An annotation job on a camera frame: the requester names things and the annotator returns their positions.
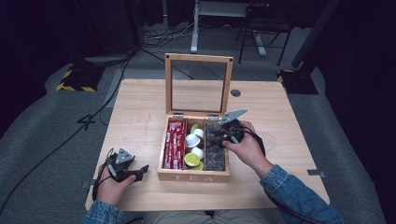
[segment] gray carpet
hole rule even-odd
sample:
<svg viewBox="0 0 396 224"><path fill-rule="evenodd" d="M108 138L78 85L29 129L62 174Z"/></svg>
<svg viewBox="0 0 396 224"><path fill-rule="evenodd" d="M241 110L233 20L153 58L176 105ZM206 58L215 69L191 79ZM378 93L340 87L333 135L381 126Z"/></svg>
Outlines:
<svg viewBox="0 0 396 224"><path fill-rule="evenodd" d="M236 29L227 28L203 30L198 53L233 56L236 60L240 44L234 41L236 33ZM268 49L268 55L260 57L257 49L246 47L242 63L233 65L233 79L276 80L279 69L291 68L290 62L308 34L309 29L293 31L279 67L276 66L279 49ZM163 58L165 52L189 53L190 44L191 37L186 36L146 50ZM113 65L106 68L98 92L56 91L69 65L49 77L47 95L28 107L0 140L1 203L29 170L80 127L78 119L92 115L103 105L120 77L120 64ZM163 62L139 51L128 64L125 76L164 78L163 69ZM209 71L206 77L198 78L217 79ZM323 182L331 205L346 223L385 223L373 182L332 112L318 69L312 78L319 95L289 95L289 99L317 167L327 175ZM95 123L87 131L78 132L38 166L12 194L0 222L79 223L86 213L84 204L88 196L81 184L92 178L111 113L112 104L93 119ZM125 221L140 215L126 213Z"/></svg>

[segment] beige pants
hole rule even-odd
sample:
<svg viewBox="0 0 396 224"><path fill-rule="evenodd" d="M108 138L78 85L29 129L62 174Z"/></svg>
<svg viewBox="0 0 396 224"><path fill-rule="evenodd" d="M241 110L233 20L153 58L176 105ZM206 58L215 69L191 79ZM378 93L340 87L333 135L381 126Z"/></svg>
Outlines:
<svg viewBox="0 0 396 224"><path fill-rule="evenodd" d="M210 217L204 211L145 212L144 224L240 224L286 223L273 209L219 210Z"/></svg>

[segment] hand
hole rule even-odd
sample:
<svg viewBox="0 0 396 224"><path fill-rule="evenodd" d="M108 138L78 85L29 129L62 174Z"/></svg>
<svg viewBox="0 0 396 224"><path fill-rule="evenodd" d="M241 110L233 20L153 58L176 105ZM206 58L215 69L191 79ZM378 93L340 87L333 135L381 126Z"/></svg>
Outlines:
<svg viewBox="0 0 396 224"><path fill-rule="evenodd" d="M106 166L101 175L101 181L105 178L107 179L99 185L96 200L116 206L117 203L119 203L123 192L130 185L132 185L132 183L134 183L136 176L128 176L128 178L120 183L118 183L111 177L108 178L109 176L110 172L108 171L108 168Z"/></svg>
<svg viewBox="0 0 396 224"><path fill-rule="evenodd" d="M249 128L254 133L256 132L253 124L250 122L241 120L241 124L242 126ZM223 141L222 144L234 152L244 164L250 166L259 178L265 176L274 166L264 157L259 143L249 133L245 133L244 139L239 144L234 144L229 141Z"/></svg>

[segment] denim sleeve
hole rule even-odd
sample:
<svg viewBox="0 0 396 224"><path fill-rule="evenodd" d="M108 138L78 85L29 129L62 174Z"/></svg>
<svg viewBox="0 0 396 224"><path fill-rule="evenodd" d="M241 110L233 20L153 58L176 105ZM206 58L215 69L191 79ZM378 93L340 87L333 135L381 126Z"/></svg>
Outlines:
<svg viewBox="0 0 396 224"><path fill-rule="evenodd" d="M122 211L108 203L95 201L82 220L83 224L119 224L122 221Z"/></svg>
<svg viewBox="0 0 396 224"><path fill-rule="evenodd" d="M303 217L319 223L344 223L334 208L324 202L295 175L289 175L279 165L275 165L260 180L260 184L269 196ZM288 223L303 223L282 207L278 208Z"/></svg>

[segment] open box lid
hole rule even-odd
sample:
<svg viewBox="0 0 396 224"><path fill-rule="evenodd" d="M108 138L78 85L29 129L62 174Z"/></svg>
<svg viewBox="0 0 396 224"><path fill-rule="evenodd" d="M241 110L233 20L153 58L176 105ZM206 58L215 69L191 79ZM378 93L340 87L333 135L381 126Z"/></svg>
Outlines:
<svg viewBox="0 0 396 224"><path fill-rule="evenodd" d="M233 57L166 53L166 114L223 116L227 110L232 70ZM207 81L213 77L217 80Z"/></svg>

